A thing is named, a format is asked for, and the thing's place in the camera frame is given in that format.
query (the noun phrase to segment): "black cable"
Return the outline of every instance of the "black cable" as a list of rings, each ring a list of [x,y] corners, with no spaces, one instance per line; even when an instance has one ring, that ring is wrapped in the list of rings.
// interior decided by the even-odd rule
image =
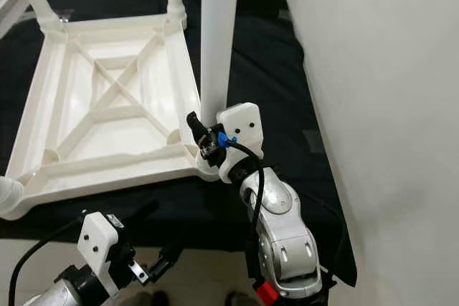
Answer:
[[[255,207],[253,209],[252,222],[250,223],[250,236],[254,238],[255,236],[257,236],[257,222],[258,222],[258,217],[260,216],[261,203],[263,200],[263,190],[265,187],[265,173],[263,172],[263,167],[261,165],[260,158],[258,158],[258,156],[255,153],[253,153],[249,148],[245,147],[244,145],[241,145],[240,143],[236,143],[231,140],[227,140],[226,144],[228,146],[231,146],[233,148],[236,148],[237,150],[244,152],[249,157],[253,158],[257,164],[257,171],[258,171],[257,201],[255,202]]]
[[[16,266],[14,267],[13,274],[11,274],[11,280],[9,282],[9,292],[8,292],[8,306],[14,306],[14,299],[16,298],[16,283],[17,283],[17,278],[19,276],[19,273],[21,271],[22,266],[24,263],[35,253],[37,252],[41,247],[43,247],[46,243],[52,241],[55,239],[57,236],[60,234],[64,233],[68,229],[72,228],[76,224],[81,224],[82,218],[79,216],[75,220],[72,220],[68,224],[58,228],[56,231],[52,232],[49,236],[46,238],[43,238],[40,240],[38,243],[36,243],[33,247],[29,249],[25,253],[24,256],[17,262]]]

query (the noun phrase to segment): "black cloth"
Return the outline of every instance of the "black cloth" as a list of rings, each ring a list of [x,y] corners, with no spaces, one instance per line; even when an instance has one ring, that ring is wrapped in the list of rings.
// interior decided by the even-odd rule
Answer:
[[[48,0],[70,20],[104,19],[159,14],[167,0]],[[200,4],[184,0],[188,14],[185,31],[191,63],[199,84]],[[304,222],[313,232],[321,264],[329,267],[338,244],[340,227],[335,217],[302,196],[307,191],[341,211],[324,153],[314,153],[304,135],[318,132],[311,96],[303,70],[303,50],[292,24],[279,17],[285,0],[238,0],[228,105],[255,102],[260,106],[265,157],[281,178],[299,193]],[[16,24],[0,40],[0,174],[4,174],[27,98],[43,35],[35,20]],[[136,228],[129,229],[137,245],[162,246],[183,230],[187,247],[243,250],[248,220],[238,192],[221,182],[183,178],[33,208],[17,221],[0,221],[1,238],[38,239],[73,219],[82,209],[110,211],[120,217],[157,199],[160,208]],[[77,233],[63,241],[74,241]],[[336,275],[355,285],[356,265],[349,238]]]

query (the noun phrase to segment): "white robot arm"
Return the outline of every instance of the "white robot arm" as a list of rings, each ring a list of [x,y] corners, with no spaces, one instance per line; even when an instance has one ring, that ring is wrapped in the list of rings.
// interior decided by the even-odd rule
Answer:
[[[137,220],[157,206],[157,202],[153,202],[142,207],[136,215]],[[136,251],[129,242],[124,224],[113,214],[96,211],[84,214],[77,248],[87,264],[80,269],[69,266],[47,291],[24,306],[99,306],[108,298],[116,297],[119,290],[132,281],[137,280],[143,286],[156,282],[176,263],[184,246],[182,240],[177,239],[160,251],[153,266],[141,266],[134,259]],[[19,273],[16,268],[11,277],[9,306],[14,306],[14,288]]]
[[[249,217],[255,215],[257,254],[262,276],[286,299],[307,298],[321,291],[321,268],[316,241],[303,223],[298,194],[282,182],[269,166],[262,166],[261,207],[257,211],[260,169],[254,159],[234,147],[234,142],[252,151],[259,159],[263,133],[258,106],[242,103],[217,114],[216,126],[205,128],[191,113],[187,122],[201,157],[217,166],[219,177],[233,183],[247,204]],[[249,274],[256,273],[248,263]]]

